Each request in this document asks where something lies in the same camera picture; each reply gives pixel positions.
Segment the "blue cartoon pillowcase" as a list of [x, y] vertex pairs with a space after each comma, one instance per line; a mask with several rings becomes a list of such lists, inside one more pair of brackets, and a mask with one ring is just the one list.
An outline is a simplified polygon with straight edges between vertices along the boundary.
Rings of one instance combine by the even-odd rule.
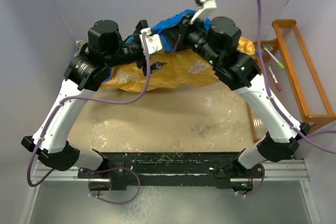
[[[153, 30], [164, 41], [164, 29], [177, 25], [183, 15], [194, 15], [187, 9], [160, 21]], [[166, 62], [162, 69], [151, 74], [148, 90], [174, 89], [184, 85], [203, 87], [223, 82], [231, 90], [250, 87], [252, 80], [261, 74], [252, 55], [254, 45], [241, 37], [241, 30], [228, 17], [207, 18], [207, 32], [193, 31], [186, 37], [189, 49], [164, 51], [151, 59]]]

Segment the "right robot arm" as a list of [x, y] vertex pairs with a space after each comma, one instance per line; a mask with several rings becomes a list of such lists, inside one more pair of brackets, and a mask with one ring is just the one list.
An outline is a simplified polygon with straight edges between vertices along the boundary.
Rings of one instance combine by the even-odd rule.
[[242, 97], [267, 128], [261, 140], [235, 158], [234, 173], [246, 177], [254, 166], [265, 161], [289, 159], [310, 126], [290, 115], [267, 89], [266, 79], [256, 61], [238, 50], [242, 32], [232, 19], [218, 16], [206, 26], [200, 19], [192, 21], [192, 16], [183, 14], [167, 20], [163, 35], [168, 43], [177, 51], [193, 50], [211, 65], [215, 76]]

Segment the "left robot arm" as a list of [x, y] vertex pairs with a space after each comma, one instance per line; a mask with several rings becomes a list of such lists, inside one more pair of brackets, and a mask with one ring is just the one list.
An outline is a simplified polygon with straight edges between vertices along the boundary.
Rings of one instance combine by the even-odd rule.
[[34, 152], [45, 166], [66, 171], [73, 166], [89, 169], [96, 178], [104, 177], [109, 160], [96, 150], [81, 150], [68, 142], [68, 135], [83, 107], [110, 76], [110, 69], [137, 63], [147, 76], [150, 57], [163, 51], [160, 35], [139, 21], [133, 39], [124, 42], [119, 26], [99, 20], [88, 30], [88, 41], [70, 61], [58, 97], [40, 129], [25, 136], [22, 146]]

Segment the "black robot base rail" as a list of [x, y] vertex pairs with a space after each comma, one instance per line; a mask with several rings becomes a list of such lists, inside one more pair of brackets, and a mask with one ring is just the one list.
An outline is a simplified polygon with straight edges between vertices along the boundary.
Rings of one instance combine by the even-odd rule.
[[239, 168], [237, 152], [105, 152], [108, 162], [103, 173], [86, 168], [78, 172], [88, 179], [91, 189], [126, 190], [128, 186], [194, 186], [251, 191], [253, 179], [262, 178], [264, 169]]

